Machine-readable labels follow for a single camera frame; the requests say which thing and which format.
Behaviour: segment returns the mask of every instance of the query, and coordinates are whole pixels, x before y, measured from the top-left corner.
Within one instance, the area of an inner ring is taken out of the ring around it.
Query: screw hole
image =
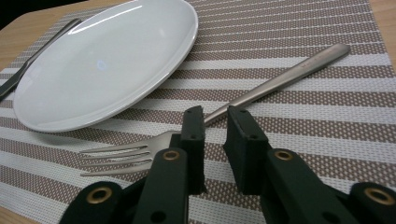
[[[293,158],[287,151],[276,151],[275,156],[282,161],[290,161]]]
[[[163,158],[166,159],[167,161],[174,161],[177,160],[180,154],[177,151],[167,151],[163,153]]]
[[[88,203],[102,203],[108,198],[111,197],[113,191],[109,187],[100,187],[97,189],[92,190],[87,195],[87,202]]]
[[[323,218],[330,223],[340,223],[340,218],[333,213],[324,212],[322,214]]]
[[[154,223],[160,223],[166,220],[166,214],[164,212],[158,211],[151,214],[151,221]]]
[[[364,193],[367,197],[377,203],[381,203],[384,205],[395,204],[395,199],[382,189],[367,188],[364,190]]]

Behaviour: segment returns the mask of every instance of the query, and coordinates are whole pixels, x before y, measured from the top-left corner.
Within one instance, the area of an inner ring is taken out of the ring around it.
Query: table surface
[[[0,71],[22,51],[42,36],[53,23],[69,12],[114,5],[124,0],[91,0],[63,7],[55,7],[20,16],[0,31]],[[393,0],[370,0],[375,19],[384,39],[389,57],[396,64],[396,3]],[[1,223],[35,223],[5,208],[0,207]]]

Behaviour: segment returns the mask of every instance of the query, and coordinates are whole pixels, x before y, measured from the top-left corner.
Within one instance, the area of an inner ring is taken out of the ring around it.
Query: fork
[[[318,71],[319,69],[327,66],[328,64],[334,62],[335,60],[338,60],[341,57],[347,55],[349,51],[350,51],[350,47],[344,44],[335,44],[320,51],[311,58],[308,58],[303,62],[294,65],[291,69],[287,70],[282,75],[279,75],[262,83],[260,86],[254,88],[253,90],[245,93],[244,95],[232,100],[230,103],[217,109],[216,111],[214,111],[204,119],[205,126],[210,125],[212,122],[222,117],[226,113],[228,106],[230,105],[241,106],[241,107],[246,106],[251,102],[263,97],[264,95],[282,89],[287,85],[296,82],[299,79]],[[120,161],[105,161],[105,162],[97,162],[91,164],[83,164],[82,165],[83,167],[93,167],[93,166],[100,167],[100,166],[123,165],[123,164],[131,164],[132,166],[127,168],[108,170],[108,171],[85,173],[81,175],[82,176],[124,175],[124,174],[147,170],[151,167],[155,154],[160,150],[169,148],[172,135],[177,133],[180,132],[168,131],[156,135],[154,137],[151,137],[150,139],[134,142],[132,144],[83,150],[81,151],[81,153],[97,153],[97,152],[113,152],[113,151],[129,150],[128,152],[121,152],[111,155],[84,157],[82,158],[83,160],[108,160],[108,159],[116,159],[116,158],[124,158],[124,157],[133,157],[133,158],[120,160]]]

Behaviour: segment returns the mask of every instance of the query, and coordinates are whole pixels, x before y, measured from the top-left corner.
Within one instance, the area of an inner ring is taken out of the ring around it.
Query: knife handle
[[[32,57],[30,57],[26,62],[22,65],[20,70],[18,70],[11,78],[9,78],[3,85],[0,86],[0,101],[6,96],[13,87],[15,87],[23,77],[26,70],[35,61],[35,59],[47,48],[49,47],[55,40],[64,35],[67,31],[72,29],[81,23],[80,19],[73,19],[69,23],[66,24],[55,36],[53,36],[43,47],[41,47]]]
[[[345,44],[335,44],[332,45],[314,56],[302,61],[294,65],[292,68],[287,70],[285,73],[273,77],[272,79],[262,83],[260,86],[254,88],[253,90],[243,94],[242,96],[232,100],[227,105],[222,106],[221,108],[215,110],[213,113],[209,114],[205,118],[205,125],[211,124],[216,119],[219,119],[227,112],[227,108],[230,105],[234,106],[247,106],[259,98],[280,89],[285,88],[286,86],[300,80],[303,77],[306,77],[323,67],[333,63],[334,61],[340,59],[345,56],[350,51],[350,46]]]

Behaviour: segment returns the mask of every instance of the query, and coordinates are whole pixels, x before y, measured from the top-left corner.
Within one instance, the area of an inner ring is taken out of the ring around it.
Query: placemat
[[[247,107],[273,147],[297,152],[320,179],[343,192],[373,181],[396,189],[395,73],[368,0],[194,0],[196,43],[160,88],[117,116],[67,133],[38,133],[0,104],[0,205],[42,223],[56,223],[93,182],[123,187],[147,172],[81,177],[82,149],[121,145],[180,130],[183,111],[210,113],[233,98],[335,43],[352,47],[342,61]],[[62,17],[8,68],[5,82],[74,18]],[[207,194],[190,197],[190,223],[265,223],[259,197],[237,192],[222,144],[225,120],[206,129]]]

